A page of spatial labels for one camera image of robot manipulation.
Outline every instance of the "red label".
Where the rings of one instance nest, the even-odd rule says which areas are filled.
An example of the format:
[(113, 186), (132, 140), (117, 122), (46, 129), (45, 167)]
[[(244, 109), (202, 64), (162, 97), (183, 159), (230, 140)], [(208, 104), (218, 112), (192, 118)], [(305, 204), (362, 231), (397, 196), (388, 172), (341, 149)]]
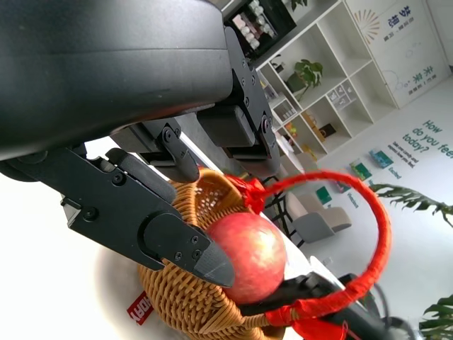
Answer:
[(149, 299), (147, 294), (143, 292), (140, 296), (127, 308), (127, 313), (129, 316), (140, 326), (143, 325), (145, 320), (153, 311), (153, 307), (151, 303), (149, 303)]

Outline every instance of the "potted plant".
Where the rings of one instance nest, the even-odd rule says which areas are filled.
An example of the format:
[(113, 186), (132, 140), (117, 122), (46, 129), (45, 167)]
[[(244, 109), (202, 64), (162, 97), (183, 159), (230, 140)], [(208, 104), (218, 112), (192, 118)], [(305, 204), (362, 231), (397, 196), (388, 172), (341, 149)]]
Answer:
[(301, 96), (310, 87), (321, 85), (321, 77), (323, 76), (323, 65), (319, 62), (310, 62), (307, 59), (302, 59), (294, 66), (294, 73), (286, 81), (289, 90), (294, 93), (301, 90)]
[[(432, 214), (441, 212), (444, 221), (453, 227), (448, 220), (448, 215), (453, 215), (453, 205), (437, 202), (422, 193), (401, 186), (390, 184), (374, 184), (370, 188), (379, 197), (392, 198), (395, 204), (404, 204), (403, 208), (414, 208), (415, 210), (427, 210), (433, 206)], [(426, 309), (425, 315), (430, 315), (428, 319), (421, 321), (418, 328), (426, 339), (443, 340), (453, 339), (453, 295), (439, 299), (437, 303)]]

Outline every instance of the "poster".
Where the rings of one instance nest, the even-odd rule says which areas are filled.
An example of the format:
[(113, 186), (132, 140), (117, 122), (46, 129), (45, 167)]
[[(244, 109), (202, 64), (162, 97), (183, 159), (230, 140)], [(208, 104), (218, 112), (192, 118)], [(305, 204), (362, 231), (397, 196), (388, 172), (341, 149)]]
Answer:
[[(400, 108), (450, 75), (422, 0), (346, 2)], [(431, 67), (434, 79), (413, 78)]]

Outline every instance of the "black metal bracket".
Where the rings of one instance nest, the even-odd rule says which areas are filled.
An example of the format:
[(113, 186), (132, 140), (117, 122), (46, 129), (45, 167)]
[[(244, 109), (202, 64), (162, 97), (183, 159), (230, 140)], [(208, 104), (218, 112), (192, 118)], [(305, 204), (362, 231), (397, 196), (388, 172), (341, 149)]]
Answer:
[(233, 91), (197, 119), (212, 141), (230, 158), (259, 177), (272, 176), (280, 155), (272, 132), (273, 116), (255, 69), (250, 69), (232, 28), (225, 28), (233, 73)]
[(189, 149), (179, 139), (181, 126), (174, 118), (138, 123), (112, 135), (126, 152), (137, 153), (149, 165), (179, 183), (198, 180), (200, 172)]
[(71, 208), (69, 228), (152, 270), (162, 259), (211, 283), (231, 286), (227, 255), (171, 206), (173, 187), (121, 149), (110, 161), (64, 148), (8, 160), (13, 169), (59, 191)]

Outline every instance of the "monstera leaf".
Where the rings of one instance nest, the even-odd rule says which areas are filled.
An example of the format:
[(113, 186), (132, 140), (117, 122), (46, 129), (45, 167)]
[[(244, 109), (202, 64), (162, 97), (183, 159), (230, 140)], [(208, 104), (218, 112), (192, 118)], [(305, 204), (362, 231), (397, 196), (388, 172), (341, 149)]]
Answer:
[(452, 340), (453, 339), (453, 295), (444, 297), (431, 305), (425, 311), (431, 318), (418, 324), (418, 328), (426, 339)]
[(403, 204), (403, 208), (415, 208), (415, 210), (427, 210), (429, 207), (435, 207), (432, 214), (441, 212), (446, 223), (453, 227), (452, 223), (447, 219), (447, 215), (453, 215), (453, 206), (445, 203), (437, 202), (418, 191), (404, 188), (402, 186), (392, 186), (391, 184), (374, 184), (370, 188), (377, 193), (379, 197), (393, 198), (390, 203)]

